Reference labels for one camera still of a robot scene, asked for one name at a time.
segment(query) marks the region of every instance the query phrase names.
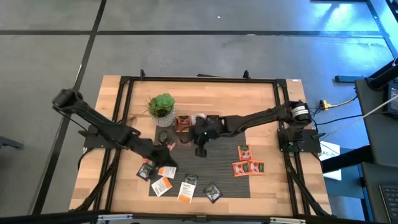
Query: computer keyboard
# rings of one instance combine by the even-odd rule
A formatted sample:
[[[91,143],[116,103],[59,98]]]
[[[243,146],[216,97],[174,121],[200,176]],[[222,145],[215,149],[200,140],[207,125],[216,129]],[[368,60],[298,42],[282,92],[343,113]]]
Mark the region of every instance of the computer keyboard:
[[[380,185],[380,191],[391,224],[398,224],[398,185]]]

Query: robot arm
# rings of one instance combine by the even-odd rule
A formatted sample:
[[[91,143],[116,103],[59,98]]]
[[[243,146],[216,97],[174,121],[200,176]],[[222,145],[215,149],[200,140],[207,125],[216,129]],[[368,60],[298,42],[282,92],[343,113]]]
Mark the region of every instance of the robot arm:
[[[287,123],[288,140],[297,142],[302,138],[302,129],[312,122],[312,118],[308,105],[301,101],[288,101],[283,105],[246,116],[232,115],[208,119],[197,117],[195,125],[190,128],[190,137],[198,145],[195,154],[206,157],[204,145],[210,139],[234,137],[247,128],[274,121]]]
[[[119,148],[128,148],[142,157],[154,161],[158,167],[177,167],[177,163],[170,156],[167,145],[155,146],[151,139],[141,139],[139,137],[141,133],[138,130],[105,118],[83,101],[83,97],[78,91],[62,90],[52,103],[53,109],[61,114],[76,114],[95,126],[98,134]]]

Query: white plant pot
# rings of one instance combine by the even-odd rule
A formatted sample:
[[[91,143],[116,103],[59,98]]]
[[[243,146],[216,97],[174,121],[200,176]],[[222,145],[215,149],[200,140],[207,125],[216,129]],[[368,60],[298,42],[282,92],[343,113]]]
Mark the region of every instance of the white plant pot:
[[[152,116],[152,119],[154,120],[156,125],[158,125],[159,127],[165,128],[165,127],[169,127],[174,124],[176,114],[177,114],[177,111],[175,110],[175,108],[173,106],[173,110],[166,117],[156,118],[156,117]]]

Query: black rubber mat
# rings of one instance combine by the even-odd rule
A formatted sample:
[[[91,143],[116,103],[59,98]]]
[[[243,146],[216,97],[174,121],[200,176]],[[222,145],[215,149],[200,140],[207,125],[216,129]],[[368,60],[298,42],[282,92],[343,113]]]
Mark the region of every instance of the black rubber mat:
[[[158,141],[163,135],[167,135],[175,140],[177,135],[174,128],[156,129],[156,138]],[[219,138],[206,143],[207,157],[201,158],[195,155],[195,145],[177,145],[173,148],[171,155],[177,162],[179,168],[174,179],[170,179],[173,187],[162,196],[177,197],[181,182],[185,180],[185,174],[195,174],[199,176],[194,197],[206,197],[203,189],[214,182],[224,194],[223,197],[229,198],[249,198],[249,176],[235,177],[232,170],[232,163],[239,162],[238,145],[246,144],[244,133],[234,138]],[[150,180],[152,184],[162,176],[156,175],[156,178]],[[152,187],[149,188],[149,196],[155,196]]]

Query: succulent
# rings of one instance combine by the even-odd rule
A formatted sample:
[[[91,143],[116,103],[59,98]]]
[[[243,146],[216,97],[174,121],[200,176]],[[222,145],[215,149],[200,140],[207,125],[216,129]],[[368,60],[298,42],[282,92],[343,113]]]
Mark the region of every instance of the succulent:
[[[147,110],[156,118],[167,116],[172,110],[175,100],[168,93],[151,98],[147,103]]]

